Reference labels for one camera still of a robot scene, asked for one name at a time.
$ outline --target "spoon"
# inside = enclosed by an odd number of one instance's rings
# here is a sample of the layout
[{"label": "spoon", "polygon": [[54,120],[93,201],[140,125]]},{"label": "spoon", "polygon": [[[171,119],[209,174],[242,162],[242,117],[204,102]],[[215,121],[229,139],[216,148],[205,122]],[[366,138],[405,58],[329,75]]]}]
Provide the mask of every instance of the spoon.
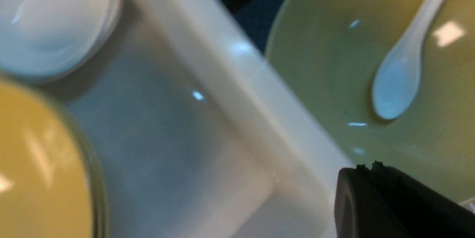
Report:
[{"label": "spoon", "polygon": [[421,51],[427,30],[444,0],[424,0],[402,37],[386,55],[373,81],[373,107],[379,117],[400,116],[417,94]]}]

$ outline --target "white plastic tray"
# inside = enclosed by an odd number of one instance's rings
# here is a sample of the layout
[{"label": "white plastic tray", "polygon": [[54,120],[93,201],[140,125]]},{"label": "white plastic tray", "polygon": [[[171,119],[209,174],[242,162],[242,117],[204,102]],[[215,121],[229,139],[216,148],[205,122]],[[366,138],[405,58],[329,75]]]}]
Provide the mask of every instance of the white plastic tray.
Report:
[{"label": "white plastic tray", "polygon": [[256,154],[300,178],[299,185],[320,189],[312,198],[321,210],[321,237],[335,237],[337,176],[352,164],[219,0],[134,1],[238,130],[259,145]]}]

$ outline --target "green bowl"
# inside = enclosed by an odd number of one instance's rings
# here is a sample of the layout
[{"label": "green bowl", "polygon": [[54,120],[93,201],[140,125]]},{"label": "green bowl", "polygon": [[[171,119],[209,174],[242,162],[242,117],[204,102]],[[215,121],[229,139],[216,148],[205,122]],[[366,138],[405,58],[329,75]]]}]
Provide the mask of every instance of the green bowl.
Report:
[{"label": "green bowl", "polygon": [[373,76],[423,0],[286,0],[266,55],[357,164],[382,161],[456,202],[475,197],[475,0],[446,0],[422,81],[394,121],[373,112]]}]

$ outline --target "bowl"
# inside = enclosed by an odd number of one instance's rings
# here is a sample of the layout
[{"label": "bowl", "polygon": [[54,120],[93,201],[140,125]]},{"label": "bowl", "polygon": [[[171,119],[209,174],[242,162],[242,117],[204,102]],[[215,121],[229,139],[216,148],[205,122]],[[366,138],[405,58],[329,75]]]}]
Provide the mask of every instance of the bowl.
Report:
[{"label": "bowl", "polygon": [[475,0],[446,0],[410,108],[378,118],[375,72],[423,0],[286,0],[266,56],[356,164],[382,161],[456,202],[475,197]]},{"label": "bowl", "polygon": [[41,82],[71,72],[105,40],[117,0],[0,0],[0,70]]},{"label": "bowl", "polygon": [[104,237],[102,189],[88,148],[38,93],[0,81],[0,99],[2,236]]}]

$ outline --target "white bowl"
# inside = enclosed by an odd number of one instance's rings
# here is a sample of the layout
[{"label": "white bowl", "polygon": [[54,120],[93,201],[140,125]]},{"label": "white bowl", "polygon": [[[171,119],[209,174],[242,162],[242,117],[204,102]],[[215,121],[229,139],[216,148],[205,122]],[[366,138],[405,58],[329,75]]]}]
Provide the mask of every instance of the white bowl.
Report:
[{"label": "white bowl", "polygon": [[34,82],[64,76],[107,38],[115,6],[117,0],[0,0],[0,69]]}]

